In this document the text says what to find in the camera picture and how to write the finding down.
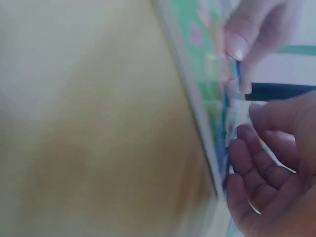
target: colorful illustration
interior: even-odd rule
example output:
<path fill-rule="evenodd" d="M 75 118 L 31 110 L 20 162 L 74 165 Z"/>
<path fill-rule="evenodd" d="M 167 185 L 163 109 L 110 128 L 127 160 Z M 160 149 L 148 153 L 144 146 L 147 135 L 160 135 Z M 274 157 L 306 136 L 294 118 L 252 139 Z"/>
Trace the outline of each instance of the colorful illustration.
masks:
<path fill-rule="evenodd" d="M 168 1 L 208 115 L 224 182 L 228 171 L 227 146 L 234 137 L 242 96 L 236 62 L 225 54 L 221 4 L 219 0 Z"/>

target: fingernail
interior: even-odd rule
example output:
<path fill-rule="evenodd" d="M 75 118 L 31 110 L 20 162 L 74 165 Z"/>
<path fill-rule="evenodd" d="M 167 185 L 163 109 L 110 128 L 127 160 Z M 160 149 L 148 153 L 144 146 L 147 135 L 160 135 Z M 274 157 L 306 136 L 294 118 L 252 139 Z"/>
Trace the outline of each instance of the fingernail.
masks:
<path fill-rule="evenodd" d="M 256 114 L 261 108 L 262 108 L 262 105 L 251 103 L 251 105 L 249 106 L 250 117 L 252 117 L 254 114 Z"/>
<path fill-rule="evenodd" d="M 238 34 L 226 33 L 226 47 L 228 54 L 238 61 L 242 61 L 248 53 L 246 40 Z"/>
<path fill-rule="evenodd" d="M 249 94 L 251 94 L 251 92 L 252 92 L 252 87 L 251 87 L 251 85 L 249 85 L 249 84 L 245 84 L 245 85 L 242 85 L 242 86 L 241 86 L 240 91 L 241 91 L 243 94 L 249 95 Z"/>

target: palm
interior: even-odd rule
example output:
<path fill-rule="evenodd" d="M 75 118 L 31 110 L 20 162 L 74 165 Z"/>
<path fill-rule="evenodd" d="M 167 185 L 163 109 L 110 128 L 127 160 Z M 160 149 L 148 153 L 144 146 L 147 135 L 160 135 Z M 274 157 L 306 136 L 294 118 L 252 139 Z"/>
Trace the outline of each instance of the palm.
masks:
<path fill-rule="evenodd" d="M 237 135 L 238 139 L 233 141 L 230 147 L 230 157 L 237 174 L 233 176 L 233 182 L 239 182 L 238 179 L 242 178 L 245 189 L 237 190 L 236 197 L 232 197 L 236 200 L 230 200 L 229 203 L 238 207 L 236 203 L 238 196 L 246 192 L 247 199 L 261 215 L 255 217 L 252 210 L 245 208 L 237 218 L 237 222 L 249 222 L 246 225 L 248 229 L 242 231 L 249 233 L 249 236 L 258 236 L 259 233 L 268 231 L 267 227 L 276 225 L 276 222 L 308 188 L 311 179 L 307 175 L 304 162 L 298 155 L 295 140 L 280 133 L 272 133 L 264 139 L 278 160 L 296 173 L 277 165 L 262 149 L 251 127 L 240 126 Z"/>

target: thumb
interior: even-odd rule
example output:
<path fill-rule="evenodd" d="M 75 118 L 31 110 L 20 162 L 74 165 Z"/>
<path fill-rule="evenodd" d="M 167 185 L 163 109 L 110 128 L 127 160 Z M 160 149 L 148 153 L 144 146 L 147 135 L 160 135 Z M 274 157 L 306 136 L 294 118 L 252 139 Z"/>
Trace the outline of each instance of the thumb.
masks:
<path fill-rule="evenodd" d="M 263 106 L 252 104 L 249 115 L 261 137 L 265 131 L 293 134 L 301 158 L 312 175 L 316 175 L 316 92 L 284 101 L 272 101 Z"/>
<path fill-rule="evenodd" d="M 226 25 L 226 51 L 242 61 L 254 42 L 261 26 L 279 0 L 242 0 Z"/>

